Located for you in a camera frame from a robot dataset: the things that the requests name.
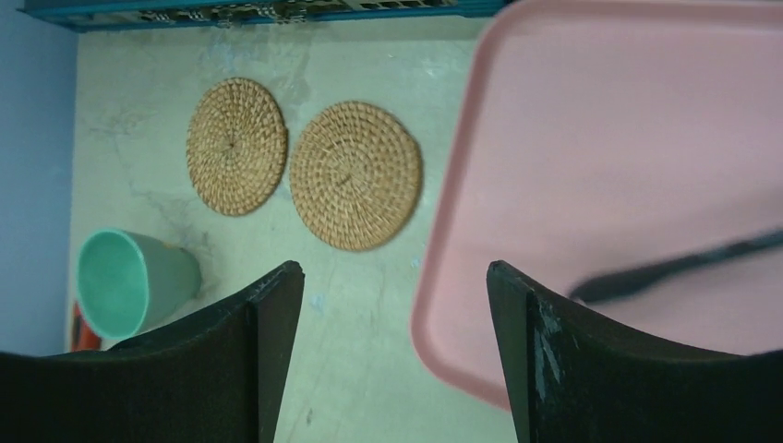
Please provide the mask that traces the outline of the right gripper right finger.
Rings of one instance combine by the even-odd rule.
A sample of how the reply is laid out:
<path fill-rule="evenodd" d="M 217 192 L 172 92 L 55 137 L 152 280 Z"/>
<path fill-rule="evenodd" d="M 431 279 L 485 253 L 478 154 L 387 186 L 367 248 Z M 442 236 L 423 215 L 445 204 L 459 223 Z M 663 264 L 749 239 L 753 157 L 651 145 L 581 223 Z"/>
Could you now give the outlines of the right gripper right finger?
<path fill-rule="evenodd" d="M 782 354 L 669 341 L 552 292 L 505 261 L 486 284 L 521 442 L 778 442 Z"/>

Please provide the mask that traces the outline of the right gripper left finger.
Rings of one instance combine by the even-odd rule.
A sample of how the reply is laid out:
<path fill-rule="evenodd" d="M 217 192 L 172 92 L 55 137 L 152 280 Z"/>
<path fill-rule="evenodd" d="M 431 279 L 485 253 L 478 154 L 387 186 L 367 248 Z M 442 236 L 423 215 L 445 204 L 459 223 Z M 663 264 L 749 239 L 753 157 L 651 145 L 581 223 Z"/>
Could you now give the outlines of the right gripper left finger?
<path fill-rule="evenodd" d="M 286 261 L 105 351 L 1 356 L 5 442 L 271 442 L 303 301 Z"/>

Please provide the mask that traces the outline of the teal teacup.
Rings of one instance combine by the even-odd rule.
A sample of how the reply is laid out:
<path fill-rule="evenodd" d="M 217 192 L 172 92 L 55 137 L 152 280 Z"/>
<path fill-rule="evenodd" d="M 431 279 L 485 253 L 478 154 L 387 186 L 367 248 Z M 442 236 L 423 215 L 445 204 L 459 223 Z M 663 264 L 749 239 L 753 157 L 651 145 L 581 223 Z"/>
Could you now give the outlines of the teal teacup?
<path fill-rule="evenodd" d="M 158 324 L 196 297 L 201 284 L 190 252 L 145 234 L 102 229 L 78 253 L 78 307 L 104 340 L 125 340 Z"/>

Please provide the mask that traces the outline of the woven rattan coaster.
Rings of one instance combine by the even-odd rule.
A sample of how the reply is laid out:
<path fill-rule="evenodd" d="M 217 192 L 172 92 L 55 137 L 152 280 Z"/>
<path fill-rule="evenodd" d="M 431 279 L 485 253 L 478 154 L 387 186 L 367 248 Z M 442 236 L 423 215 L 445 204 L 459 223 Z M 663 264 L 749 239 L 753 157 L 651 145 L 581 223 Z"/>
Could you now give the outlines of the woven rattan coaster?
<path fill-rule="evenodd" d="M 271 93 L 249 78 L 228 78 L 200 98 L 187 129 L 191 183 L 204 204 L 238 217 L 259 208 L 280 184 L 288 130 Z"/>
<path fill-rule="evenodd" d="M 319 240 L 371 250 L 399 233 L 416 209 L 421 149 L 393 114 L 366 102 L 337 102 L 297 139 L 289 183 L 297 214 Z"/>

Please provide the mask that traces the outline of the pink serving tray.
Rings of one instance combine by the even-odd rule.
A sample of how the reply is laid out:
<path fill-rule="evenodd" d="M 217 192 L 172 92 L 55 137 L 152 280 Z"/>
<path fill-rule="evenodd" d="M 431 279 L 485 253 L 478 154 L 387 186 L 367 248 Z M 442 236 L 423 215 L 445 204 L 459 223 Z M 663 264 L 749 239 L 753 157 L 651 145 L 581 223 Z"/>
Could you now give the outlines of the pink serving tray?
<path fill-rule="evenodd" d="M 492 261 L 566 294 L 781 224 L 780 2 L 518 2 L 476 48 L 412 343 L 504 409 Z"/>

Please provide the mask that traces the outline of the red handled tool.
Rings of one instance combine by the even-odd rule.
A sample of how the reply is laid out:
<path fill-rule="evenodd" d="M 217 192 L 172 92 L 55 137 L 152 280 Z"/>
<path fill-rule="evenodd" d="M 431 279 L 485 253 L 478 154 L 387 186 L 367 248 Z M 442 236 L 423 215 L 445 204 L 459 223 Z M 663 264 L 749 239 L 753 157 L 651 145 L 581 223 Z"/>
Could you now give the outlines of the red handled tool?
<path fill-rule="evenodd" d="M 72 308 L 72 323 L 69 351 L 97 351 L 102 347 L 102 339 L 97 336 L 83 318 L 77 302 Z"/>

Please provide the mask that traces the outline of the blue network switch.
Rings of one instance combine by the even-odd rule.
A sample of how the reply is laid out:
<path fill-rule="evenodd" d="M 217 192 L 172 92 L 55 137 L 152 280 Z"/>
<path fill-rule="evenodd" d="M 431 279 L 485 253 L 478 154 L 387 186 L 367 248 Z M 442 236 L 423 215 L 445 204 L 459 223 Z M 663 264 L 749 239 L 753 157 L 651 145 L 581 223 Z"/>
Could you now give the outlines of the blue network switch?
<path fill-rule="evenodd" d="M 489 18 L 505 0 L 24 1 L 19 11 L 75 32 L 232 28 L 379 18 Z"/>

